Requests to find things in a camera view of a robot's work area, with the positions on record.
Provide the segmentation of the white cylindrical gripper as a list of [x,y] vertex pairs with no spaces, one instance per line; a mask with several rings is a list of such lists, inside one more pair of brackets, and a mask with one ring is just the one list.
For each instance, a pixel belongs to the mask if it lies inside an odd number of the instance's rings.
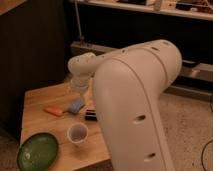
[[75,92],[83,94],[88,90],[89,82],[89,76],[72,76],[70,85]]

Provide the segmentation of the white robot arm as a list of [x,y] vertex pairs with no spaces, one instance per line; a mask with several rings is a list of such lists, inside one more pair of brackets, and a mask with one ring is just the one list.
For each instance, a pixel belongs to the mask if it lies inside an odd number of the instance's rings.
[[175,171],[158,100],[181,67],[179,49],[167,40],[69,60],[72,88],[79,94],[92,90],[115,171]]

